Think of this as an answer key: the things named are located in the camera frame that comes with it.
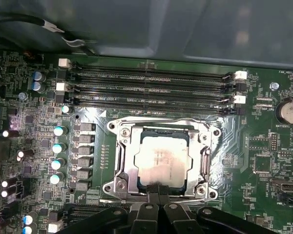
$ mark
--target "integrated circuit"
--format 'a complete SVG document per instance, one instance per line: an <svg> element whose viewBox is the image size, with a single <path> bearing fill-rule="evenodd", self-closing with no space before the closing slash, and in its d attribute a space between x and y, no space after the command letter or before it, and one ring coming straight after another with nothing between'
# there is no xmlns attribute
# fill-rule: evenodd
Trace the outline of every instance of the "integrated circuit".
<svg viewBox="0 0 293 234"><path fill-rule="evenodd" d="M25 123L33 123L34 117L33 116L26 116L25 117Z"/></svg>
<svg viewBox="0 0 293 234"><path fill-rule="evenodd" d="M51 200L53 192L46 191L42 193L43 200Z"/></svg>
<svg viewBox="0 0 293 234"><path fill-rule="evenodd" d="M49 140L42 140L41 147L42 148L50 148L50 141Z"/></svg>

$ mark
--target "cable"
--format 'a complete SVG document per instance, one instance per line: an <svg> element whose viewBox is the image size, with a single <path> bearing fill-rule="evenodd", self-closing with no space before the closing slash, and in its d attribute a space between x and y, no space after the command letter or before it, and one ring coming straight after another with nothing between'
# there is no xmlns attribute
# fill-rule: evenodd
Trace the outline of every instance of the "cable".
<svg viewBox="0 0 293 234"><path fill-rule="evenodd" d="M52 24L49 21L46 21L45 19L40 19L35 16L29 16L24 14L3 13L3 14L0 14L0 23L4 23L4 22L26 22L26 23L35 24L52 33L59 34L68 46L72 48L79 47L87 55L95 54L89 48L86 47L84 40L76 38L70 32L66 32L58 28L55 24Z"/></svg>

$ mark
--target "white slot latch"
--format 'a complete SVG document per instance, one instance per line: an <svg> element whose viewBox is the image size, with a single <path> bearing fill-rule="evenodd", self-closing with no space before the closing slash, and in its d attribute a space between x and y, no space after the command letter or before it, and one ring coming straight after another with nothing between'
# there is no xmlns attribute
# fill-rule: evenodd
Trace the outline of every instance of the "white slot latch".
<svg viewBox="0 0 293 234"><path fill-rule="evenodd" d="M248 72L245 71L237 71L234 73L234 79L247 79Z"/></svg>
<svg viewBox="0 0 293 234"><path fill-rule="evenodd" d="M59 58L59 67L72 68L72 63L68 58Z"/></svg>
<svg viewBox="0 0 293 234"><path fill-rule="evenodd" d="M243 95L235 95L233 102L235 104L245 104L246 103L246 96L243 96Z"/></svg>
<svg viewBox="0 0 293 234"><path fill-rule="evenodd" d="M68 92L68 88L69 86L66 83L57 83L56 91Z"/></svg>

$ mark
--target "chip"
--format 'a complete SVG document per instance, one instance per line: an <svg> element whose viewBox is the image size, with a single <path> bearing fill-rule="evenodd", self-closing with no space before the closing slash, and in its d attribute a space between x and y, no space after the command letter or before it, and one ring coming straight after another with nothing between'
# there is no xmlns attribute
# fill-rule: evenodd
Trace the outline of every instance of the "chip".
<svg viewBox="0 0 293 234"><path fill-rule="evenodd" d="M47 208L41 208L39 210L39 215L40 216L48 216L48 209Z"/></svg>
<svg viewBox="0 0 293 234"><path fill-rule="evenodd" d="M76 182L70 182L69 187L70 188L76 188Z"/></svg>
<svg viewBox="0 0 293 234"><path fill-rule="evenodd" d="M33 123L33 122L34 122L34 117L32 116L25 117L25 123Z"/></svg>
<svg viewBox="0 0 293 234"><path fill-rule="evenodd" d="M77 182L77 185L76 185L76 190L78 191L88 191L89 189L89 182L88 181L85 181L85 182Z"/></svg>
<svg viewBox="0 0 293 234"><path fill-rule="evenodd" d="M49 78L56 78L57 77L57 72L55 72L55 71L49 72L48 77Z"/></svg>
<svg viewBox="0 0 293 234"><path fill-rule="evenodd" d="M48 140L41 141L41 147L42 148L49 148L50 147L50 141L48 141Z"/></svg>
<svg viewBox="0 0 293 234"><path fill-rule="evenodd" d="M80 131L94 131L95 124L93 123L81 123L80 124Z"/></svg>
<svg viewBox="0 0 293 234"><path fill-rule="evenodd" d="M77 171L77 178L78 179L89 179L90 177L91 177L90 170L80 169Z"/></svg>
<svg viewBox="0 0 293 234"><path fill-rule="evenodd" d="M90 155L92 152L93 151L91 146L81 146L78 148L78 153L80 155Z"/></svg>
<svg viewBox="0 0 293 234"><path fill-rule="evenodd" d="M51 197L52 197L52 192L43 192L42 193L43 200L51 200Z"/></svg>
<svg viewBox="0 0 293 234"><path fill-rule="evenodd" d="M89 157L81 157L78 159L79 167L90 167L92 165L92 158Z"/></svg>
<svg viewBox="0 0 293 234"><path fill-rule="evenodd" d="M6 68L7 73L15 74L16 73L16 67L9 66Z"/></svg>
<svg viewBox="0 0 293 234"><path fill-rule="evenodd" d="M53 113L54 112L54 108L53 107L48 107L47 108L47 112L48 113Z"/></svg>
<svg viewBox="0 0 293 234"><path fill-rule="evenodd" d="M54 99L54 96L55 96L55 93L50 91L50 92L47 92L47 99Z"/></svg>
<svg viewBox="0 0 293 234"><path fill-rule="evenodd" d="M8 113L9 116L16 116L18 114L18 110L9 108L7 113Z"/></svg>
<svg viewBox="0 0 293 234"><path fill-rule="evenodd" d="M235 89L236 91L240 91L240 92L246 91L247 90L246 83L236 83Z"/></svg>
<svg viewBox="0 0 293 234"><path fill-rule="evenodd" d="M66 79L67 75L68 75L68 71L58 70L57 79Z"/></svg>
<svg viewBox="0 0 293 234"><path fill-rule="evenodd" d="M24 167L24 174L30 174L31 173L31 167L27 166Z"/></svg>
<svg viewBox="0 0 293 234"><path fill-rule="evenodd" d="M79 143L92 143L94 137L92 135L80 135Z"/></svg>

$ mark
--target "screw hole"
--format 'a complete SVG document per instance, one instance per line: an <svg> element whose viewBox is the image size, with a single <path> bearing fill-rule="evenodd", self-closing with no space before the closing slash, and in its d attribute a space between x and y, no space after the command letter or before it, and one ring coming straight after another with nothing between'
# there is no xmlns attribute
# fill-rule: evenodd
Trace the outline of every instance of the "screw hole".
<svg viewBox="0 0 293 234"><path fill-rule="evenodd" d="M74 194L75 193L75 189L74 188L70 188L68 191L70 194Z"/></svg>
<svg viewBox="0 0 293 234"><path fill-rule="evenodd" d="M209 197L210 197L210 198L215 198L215 197L216 197L216 193L214 193L214 192L210 192L210 193L209 193Z"/></svg>
<svg viewBox="0 0 293 234"><path fill-rule="evenodd" d="M111 191L111 186L106 186L106 187L104 188L104 190L105 190L106 192Z"/></svg>
<svg viewBox="0 0 293 234"><path fill-rule="evenodd" d="M218 130L215 130L213 133L214 133L215 136L218 136L219 135L219 131Z"/></svg>

